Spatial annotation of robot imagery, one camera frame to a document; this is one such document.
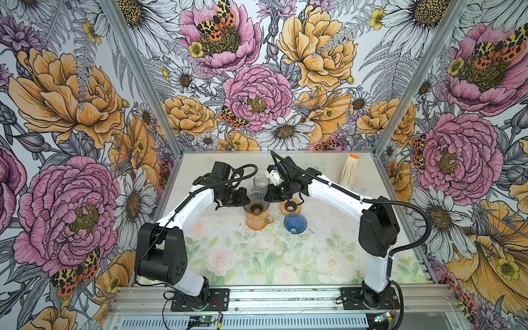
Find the orange glass pitcher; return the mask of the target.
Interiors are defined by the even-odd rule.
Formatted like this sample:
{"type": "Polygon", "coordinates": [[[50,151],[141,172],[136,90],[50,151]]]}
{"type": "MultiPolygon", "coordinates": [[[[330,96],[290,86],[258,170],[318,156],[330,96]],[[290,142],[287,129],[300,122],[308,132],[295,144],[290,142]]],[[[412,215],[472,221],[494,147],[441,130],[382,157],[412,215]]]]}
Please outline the orange glass pitcher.
{"type": "Polygon", "coordinates": [[[251,230],[262,230],[264,229],[268,224],[273,224],[274,220],[271,216],[269,216],[269,211],[266,210],[263,213],[260,214],[253,214],[246,212],[246,225],[251,230]]]}

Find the white coffee filter stack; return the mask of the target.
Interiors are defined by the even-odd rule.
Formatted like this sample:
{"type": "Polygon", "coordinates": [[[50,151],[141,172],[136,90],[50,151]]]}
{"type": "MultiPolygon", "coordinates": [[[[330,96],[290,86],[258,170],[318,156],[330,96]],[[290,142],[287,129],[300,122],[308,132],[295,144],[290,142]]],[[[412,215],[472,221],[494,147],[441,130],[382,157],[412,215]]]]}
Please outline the white coffee filter stack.
{"type": "Polygon", "coordinates": [[[344,168],[342,169],[342,175],[340,179],[341,186],[349,190],[353,190],[358,173],[359,163],[360,157],[350,153],[345,162],[344,168]]]}

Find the grey glass dripper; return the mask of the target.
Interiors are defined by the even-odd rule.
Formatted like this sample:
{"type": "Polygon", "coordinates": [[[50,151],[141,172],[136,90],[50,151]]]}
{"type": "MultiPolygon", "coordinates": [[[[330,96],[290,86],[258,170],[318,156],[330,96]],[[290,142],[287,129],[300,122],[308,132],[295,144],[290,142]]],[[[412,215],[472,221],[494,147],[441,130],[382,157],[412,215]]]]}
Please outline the grey glass dripper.
{"type": "Polygon", "coordinates": [[[246,212],[257,215],[269,209],[270,203],[265,201],[265,199],[250,199],[249,198],[249,200],[250,200],[250,203],[243,207],[246,212]]]}

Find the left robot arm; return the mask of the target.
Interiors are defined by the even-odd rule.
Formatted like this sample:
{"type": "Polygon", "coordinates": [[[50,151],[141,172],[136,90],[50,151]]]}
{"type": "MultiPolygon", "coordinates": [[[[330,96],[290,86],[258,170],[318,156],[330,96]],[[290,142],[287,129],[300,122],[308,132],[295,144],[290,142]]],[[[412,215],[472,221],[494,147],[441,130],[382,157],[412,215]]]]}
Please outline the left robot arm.
{"type": "Polygon", "coordinates": [[[249,204],[245,180],[240,172],[232,177],[208,173],[198,177],[185,199],[154,224],[144,224],[138,232],[135,275],[170,287],[186,307],[204,308],[210,300],[207,278],[188,266],[184,226],[192,226],[212,204],[242,207],[249,204]]]}

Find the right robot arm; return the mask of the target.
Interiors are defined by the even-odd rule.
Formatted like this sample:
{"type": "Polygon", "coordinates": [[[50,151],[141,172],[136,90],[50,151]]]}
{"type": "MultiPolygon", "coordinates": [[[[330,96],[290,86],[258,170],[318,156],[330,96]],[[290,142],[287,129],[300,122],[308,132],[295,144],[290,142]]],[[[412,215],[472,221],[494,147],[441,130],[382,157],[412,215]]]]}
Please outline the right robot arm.
{"type": "Polygon", "coordinates": [[[388,199],[371,200],[336,184],[317,170],[302,170],[295,165],[269,165],[266,176],[270,181],[265,195],[268,202],[289,200],[299,193],[326,202],[356,220],[358,242],[367,256],[362,291],[356,300],[377,309],[393,296],[390,284],[393,260],[389,252],[397,241],[400,226],[388,199]]]}

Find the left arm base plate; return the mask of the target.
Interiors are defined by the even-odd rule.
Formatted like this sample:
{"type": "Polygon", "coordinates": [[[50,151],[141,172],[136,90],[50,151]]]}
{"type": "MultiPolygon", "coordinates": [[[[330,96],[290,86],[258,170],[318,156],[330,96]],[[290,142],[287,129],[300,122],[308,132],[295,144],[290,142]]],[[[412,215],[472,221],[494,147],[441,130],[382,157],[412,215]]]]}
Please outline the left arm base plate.
{"type": "Polygon", "coordinates": [[[177,292],[172,299],[172,312],[226,312],[230,299],[229,289],[213,288],[199,296],[189,296],[177,292]]]}

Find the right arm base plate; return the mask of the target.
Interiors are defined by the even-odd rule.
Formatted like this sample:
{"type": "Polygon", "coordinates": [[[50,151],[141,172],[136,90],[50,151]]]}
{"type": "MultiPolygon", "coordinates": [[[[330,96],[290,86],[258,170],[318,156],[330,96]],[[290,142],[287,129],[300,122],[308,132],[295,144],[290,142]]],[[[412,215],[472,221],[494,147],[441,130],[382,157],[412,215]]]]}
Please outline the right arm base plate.
{"type": "Polygon", "coordinates": [[[400,308],[397,292],[388,285],[384,291],[376,292],[368,287],[341,287],[337,302],[344,310],[396,310],[400,308]]]}

